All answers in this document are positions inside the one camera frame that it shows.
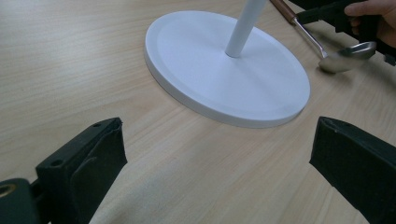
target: white pole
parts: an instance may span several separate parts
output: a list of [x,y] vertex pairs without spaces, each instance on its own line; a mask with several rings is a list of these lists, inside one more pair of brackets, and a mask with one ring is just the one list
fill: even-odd
[[240,56],[242,48],[245,46],[266,2],[267,0],[247,0],[225,50],[228,56],[232,58]]

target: brown handle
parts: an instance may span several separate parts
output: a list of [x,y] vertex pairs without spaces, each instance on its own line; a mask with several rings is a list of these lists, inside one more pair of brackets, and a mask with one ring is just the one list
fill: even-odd
[[290,23],[294,24],[294,18],[296,18],[296,14],[294,11],[286,5],[283,0],[270,0],[272,4],[276,7],[276,9],[282,14],[282,16]]

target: white stand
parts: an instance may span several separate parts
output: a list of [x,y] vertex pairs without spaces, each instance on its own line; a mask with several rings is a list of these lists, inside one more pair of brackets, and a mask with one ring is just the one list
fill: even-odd
[[160,17],[146,36],[151,74],[182,104],[220,122],[268,128],[292,120],[308,101],[309,80],[282,44],[253,27],[265,2],[247,0],[239,21],[203,11]]

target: wooden table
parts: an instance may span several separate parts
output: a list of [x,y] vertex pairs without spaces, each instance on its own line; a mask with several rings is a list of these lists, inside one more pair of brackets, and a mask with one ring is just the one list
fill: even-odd
[[[0,2],[0,179],[35,166],[89,125],[123,121],[127,165],[92,223],[367,223],[310,165],[319,116],[396,145],[396,69],[377,53],[337,75],[267,3],[257,27],[299,59],[311,84],[293,121],[246,129],[203,117],[168,95],[144,59],[164,14],[237,18],[244,0]],[[335,51],[356,44],[325,22],[307,25]]]

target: metal spoon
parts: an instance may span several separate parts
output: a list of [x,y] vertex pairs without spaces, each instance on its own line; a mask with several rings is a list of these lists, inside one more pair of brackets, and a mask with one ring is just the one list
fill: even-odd
[[324,50],[319,42],[298,22],[297,15],[286,5],[283,0],[271,0],[282,16],[292,25],[296,25],[315,45],[322,56],[319,67],[328,73],[340,73],[359,67],[375,54],[376,43],[364,42],[349,48],[341,49],[330,55]]

